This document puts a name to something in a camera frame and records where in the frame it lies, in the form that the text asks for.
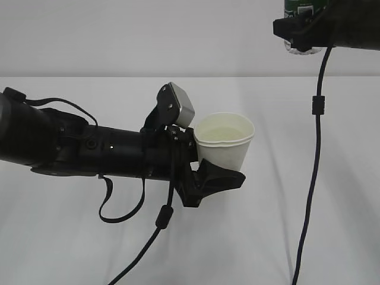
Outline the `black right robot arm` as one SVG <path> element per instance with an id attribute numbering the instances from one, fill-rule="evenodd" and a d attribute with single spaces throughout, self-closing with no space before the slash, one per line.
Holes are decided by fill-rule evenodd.
<path id="1" fill-rule="evenodd" d="M 273 34 L 302 51 L 328 46 L 379 50 L 379 1 L 330 1 L 312 16 L 274 20 Z"/>

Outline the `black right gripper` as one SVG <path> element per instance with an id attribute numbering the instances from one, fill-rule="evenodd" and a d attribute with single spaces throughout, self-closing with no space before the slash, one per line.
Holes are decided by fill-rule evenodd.
<path id="1" fill-rule="evenodd" d="M 293 48 L 343 45 L 344 1 L 329 1 L 326 8 L 311 18 L 305 16 L 280 18 L 273 21 L 273 34 L 289 40 Z"/>

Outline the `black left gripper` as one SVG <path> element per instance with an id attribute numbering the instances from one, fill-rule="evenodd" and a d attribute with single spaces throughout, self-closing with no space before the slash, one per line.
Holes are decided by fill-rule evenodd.
<path id="1" fill-rule="evenodd" d="M 198 160 L 194 129 L 161 126 L 142 129 L 143 167 L 148 179 L 173 181 L 184 207 L 199 207 L 200 202 L 219 192 L 239 189 L 246 176 L 202 159 L 196 171 L 191 163 Z"/>

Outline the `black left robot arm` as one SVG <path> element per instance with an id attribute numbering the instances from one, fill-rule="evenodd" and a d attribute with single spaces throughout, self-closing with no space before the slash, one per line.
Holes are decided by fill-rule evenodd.
<path id="1" fill-rule="evenodd" d="M 85 116 L 49 108 L 51 99 L 1 93 L 1 159 L 49 176 L 120 176 L 172 181 L 185 207 L 212 194 L 238 189 L 245 175 L 199 160 L 189 97 L 165 84 L 138 131 L 90 124 Z M 191 163 L 199 160 L 199 168 Z"/>

